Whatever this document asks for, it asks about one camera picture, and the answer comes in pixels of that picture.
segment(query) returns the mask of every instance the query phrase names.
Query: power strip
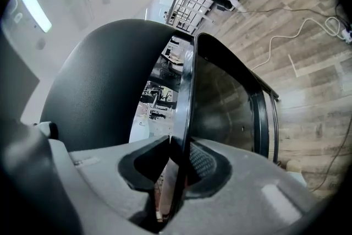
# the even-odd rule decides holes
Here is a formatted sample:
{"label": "power strip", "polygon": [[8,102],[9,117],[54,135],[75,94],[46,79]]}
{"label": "power strip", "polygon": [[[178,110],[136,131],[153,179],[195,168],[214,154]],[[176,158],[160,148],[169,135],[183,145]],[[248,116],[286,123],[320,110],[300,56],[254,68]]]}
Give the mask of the power strip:
{"label": "power strip", "polygon": [[346,29],[344,29],[341,32],[341,35],[344,38],[344,41],[346,41],[347,44],[352,44],[352,31],[347,31]]}

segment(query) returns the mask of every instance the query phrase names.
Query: wooden floor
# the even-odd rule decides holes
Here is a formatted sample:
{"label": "wooden floor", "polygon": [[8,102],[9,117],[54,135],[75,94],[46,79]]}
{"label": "wooden floor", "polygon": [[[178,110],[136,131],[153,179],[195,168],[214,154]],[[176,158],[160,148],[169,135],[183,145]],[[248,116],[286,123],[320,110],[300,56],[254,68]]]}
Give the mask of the wooden floor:
{"label": "wooden floor", "polygon": [[[311,8],[334,15],[336,4],[337,0],[241,0],[238,10]],[[285,10],[241,14],[214,9],[208,16],[214,23],[204,21],[197,32],[218,38],[249,68],[268,58],[272,36],[295,35],[306,18],[321,24],[326,20],[308,11]],[[290,159],[299,160],[308,187],[318,187],[341,145],[352,114],[352,47],[308,22],[297,38],[274,39],[271,60],[256,68],[255,73],[280,95],[279,159],[283,165]],[[351,161],[351,148],[352,133],[325,183],[314,192],[318,198],[337,190]]]}

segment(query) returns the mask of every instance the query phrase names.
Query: white cable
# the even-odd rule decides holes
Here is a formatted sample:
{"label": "white cable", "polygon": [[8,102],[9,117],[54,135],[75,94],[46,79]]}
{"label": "white cable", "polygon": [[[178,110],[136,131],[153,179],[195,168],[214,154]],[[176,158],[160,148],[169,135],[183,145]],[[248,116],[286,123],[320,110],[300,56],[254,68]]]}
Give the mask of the white cable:
{"label": "white cable", "polygon": [[[334,19],[334,20],[337,21],[337,23],[338,23],[337,31],[334,31],[334,30],[332,29],[332,27],[328,25],[328,22],[329,22],[329,20],[331,20],[331,19]],[[339,39],[345,40],[344,37],[342,37],[342,36],[339,35],[339,33],[340,33],[340,21],[339,21],[337,18],[335,18],[335,17],[329,17],[329,18],[327,18],[326,21],[325,21],[325,23],[324,23],[326,28],[325,28],[322,24],[318,23],[316,20],[311,19],[311,18],[308,18],[308,19],[305,19],[305,20],[304,20],[304,22],[302,23],[302,25],[301,25],[301,27],[299,28],[299,31],[297,32],[296,35],[294,35],[294,36],[283,36],[283,35],[275,35],[275,36],[273,36],[273,37],[270,39],[270,43],[269,43],[269,58],[268,58],[265,62],[260,63],[259,65],[255,66],[255,67],[252,68],[251,70],[254,70],[254,69],[260,67],[261,65],[264,65],[264,64],[266,64],[267,62],[270,61],[270,58],[271,58],[271,42],[272,42],[273,39],[278,38],[278,37],[279,37],[279,38],[282,38],[282,39],[294,39],[295,37],[299,36],[299,34],[301,33],[301,30],[302,30],[304,24],[305,24],[307,21],[313,21],[314,23],[318,24],[329,36],[332,36],[332,37],[337,36]]]}

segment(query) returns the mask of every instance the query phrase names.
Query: light fixture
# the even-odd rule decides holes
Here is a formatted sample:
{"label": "light fixture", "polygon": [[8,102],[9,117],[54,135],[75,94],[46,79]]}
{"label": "light fixture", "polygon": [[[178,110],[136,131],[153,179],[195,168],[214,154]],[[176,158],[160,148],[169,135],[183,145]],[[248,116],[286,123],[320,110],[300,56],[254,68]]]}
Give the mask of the light fixture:
{"label": "light fixture", "polygon": [[43,9],[40,7],[38,0],[22,0],[22,1],[27,7],[29,13],[37,22],[38,26],[43,30],[43,32],[48,32],[52,25],[49,19],[46,17]]}

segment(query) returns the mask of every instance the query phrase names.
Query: white light strip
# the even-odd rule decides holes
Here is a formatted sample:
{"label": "white light strip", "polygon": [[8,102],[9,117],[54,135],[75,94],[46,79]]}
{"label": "white light strip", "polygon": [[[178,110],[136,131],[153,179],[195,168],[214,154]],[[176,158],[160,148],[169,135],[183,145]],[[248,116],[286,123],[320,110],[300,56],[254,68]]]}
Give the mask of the white light strip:
{"label": "white light strip", "polygon": [[27,7],[29,13],[32,15],[34,20],[43,30],[43,32],[48,32],[51,28],[51,23],[46,17],[43,9],[40,7],[38,0],[22,0]]}

